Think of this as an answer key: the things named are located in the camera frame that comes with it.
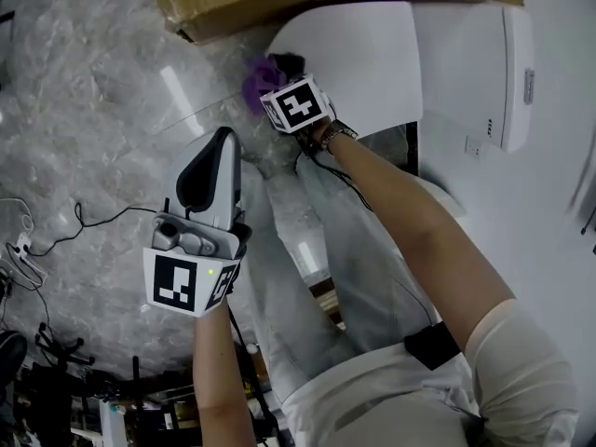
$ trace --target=person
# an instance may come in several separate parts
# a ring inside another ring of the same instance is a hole
[[[344,332],[278,238],[258,171],[243,173],[251,284],[237,291],[249,296],[296,444],[569,445],[576,389],[558,347],[414,177],[350,136],[329,120],[311,130],[329,152],[318,160],[349,174],[372,211],[309,157],[296,164],[322,221]],[[437,324],[437,312],[462,354],[430,370],[403,340]],[[227,304],[196,321],[195,338],[204,445],[254,445]]]

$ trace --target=electrical outlet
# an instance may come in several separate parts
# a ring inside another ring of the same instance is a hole
[[[27,250],[31,247],[31,239],[24,232],[20,232],[19,239],[17,240],[17,254],[21,259],[27,258]]]
[[[475,159],[480,159],[481,148],[482,143],[480,141],[476,141],[474,138],[466,136],[466,149],[464,151],[466,154],[474,157]]]

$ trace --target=white wall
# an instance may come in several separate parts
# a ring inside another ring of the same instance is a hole
[[[472,239],[572,361],[583,445],[596,432],[596,233],[580,236],[585,218],[569,206],[596,130],[596,0],[525,2],[536,69],[527,144],[512,155],[483,146],[478,161],[464,155],[463,133],[423,118],[421,166],[467,210]]]

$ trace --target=white appliance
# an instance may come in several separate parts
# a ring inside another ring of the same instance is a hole
[[[365,2],[288,22],[269,53],[306,72],[360,136],[420,121],[504,151],[527,137],[534,93],[529,15],[497,3]]]

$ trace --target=white shirt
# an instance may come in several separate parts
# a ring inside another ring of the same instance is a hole
[[[465,354],[430,371],[403,344],[379,349],[324,372],[281,409],[304,447],[570,445],[571,368],[519,302],[486,315]]]

